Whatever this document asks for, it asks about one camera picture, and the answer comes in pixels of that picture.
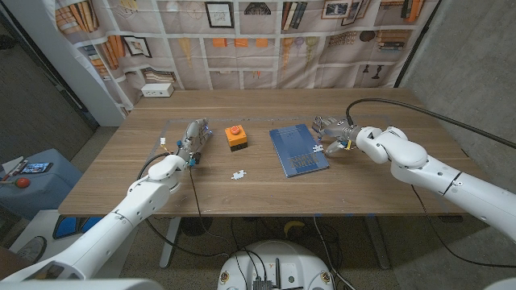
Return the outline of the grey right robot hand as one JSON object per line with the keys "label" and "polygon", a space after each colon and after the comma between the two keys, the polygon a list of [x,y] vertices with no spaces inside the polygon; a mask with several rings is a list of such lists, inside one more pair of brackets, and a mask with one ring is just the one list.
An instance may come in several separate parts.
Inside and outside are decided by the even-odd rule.
{"label": "grey right robot hand", "polygon": [[314,118],[312,129],[318,134],[318,140],[325,135],[335,138],[335,141],[325,150],[328,156],[339,150],[352,150],[356,146],[356,138],[361,131],[360,126],[350,125],[346,119],[338,120],[321,116]]}

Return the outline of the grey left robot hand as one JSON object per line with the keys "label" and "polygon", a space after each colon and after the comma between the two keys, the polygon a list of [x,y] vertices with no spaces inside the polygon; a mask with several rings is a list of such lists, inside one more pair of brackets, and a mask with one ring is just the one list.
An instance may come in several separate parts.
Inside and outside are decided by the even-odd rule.
{"label": "grey left robot hand", "polygon": [[176,155],[184,159],[190,167],[200,163],[201,150],[212,135],[208,123],[207,118],[191,122],[187,126],[182,139],[177,142]]}

